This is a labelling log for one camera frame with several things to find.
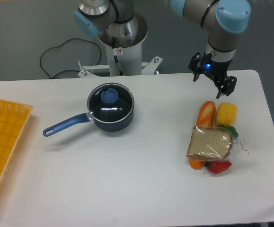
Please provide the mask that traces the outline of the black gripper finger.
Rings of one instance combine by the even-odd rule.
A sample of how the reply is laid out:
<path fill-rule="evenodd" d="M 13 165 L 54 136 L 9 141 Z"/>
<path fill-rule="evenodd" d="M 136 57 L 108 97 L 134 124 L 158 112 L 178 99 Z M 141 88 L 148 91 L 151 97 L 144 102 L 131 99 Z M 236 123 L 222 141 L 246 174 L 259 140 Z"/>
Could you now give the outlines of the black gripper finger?
<path fill-rule="evenodd" d="M 194 76 L 193 82 L 196 82 L 201 74 L 204 74 L 205 69 L 203 67 L 204 60 L 203 56 L 197 52 L 190 60 L 188 68 L 192 71 Z"/>
<path fill-rule="evenodd" d="M 216 98 L 219 99 L 221 96 L 229 96 L 234 91 L 236 83 L 236 77 L 225 76 L 222 80 L 217 82 L 218 94 Z"/>

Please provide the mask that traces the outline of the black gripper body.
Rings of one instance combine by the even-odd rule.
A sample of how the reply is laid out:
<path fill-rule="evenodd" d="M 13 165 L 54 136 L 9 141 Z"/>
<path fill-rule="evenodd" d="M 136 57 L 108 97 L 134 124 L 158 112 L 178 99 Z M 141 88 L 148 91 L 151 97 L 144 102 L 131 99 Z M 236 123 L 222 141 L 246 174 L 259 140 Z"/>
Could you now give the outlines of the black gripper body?
<path fill-rule="evenodd" d="M 224 84 L 224 79 L 227 76 L 227 70 L 229 68 L 230 61 L 217 62 L 212 60 L 212 54 L 204 54 L 201 60 L 200 66 L 203 69 L 203 73 L 209 79 L 211 79 L 215 86 L 221 87 Z"/>

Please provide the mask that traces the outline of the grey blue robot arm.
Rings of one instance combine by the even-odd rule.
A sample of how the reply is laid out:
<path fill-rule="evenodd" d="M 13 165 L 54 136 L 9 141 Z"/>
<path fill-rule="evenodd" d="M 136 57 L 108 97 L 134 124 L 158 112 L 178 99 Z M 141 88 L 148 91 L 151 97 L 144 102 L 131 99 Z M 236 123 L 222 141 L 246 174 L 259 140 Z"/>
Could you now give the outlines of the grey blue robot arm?
<path fill-rule="evenodd" d="M 227 74 L 238 40 L 251 14 L 246 0 L 173 0 L 172 9 L 209 32 L 204 53 L 196 53 L 189 69 L 194 80 L 205 75 L 229 96 L 237 79 Z M 146 20 L 134 11 L 131 0 L 81 0 L 73 12 L 80 29 L 96 36 L 106 47 L 111 76 L 140 75 L 141 45 L 148 34 Z"/>

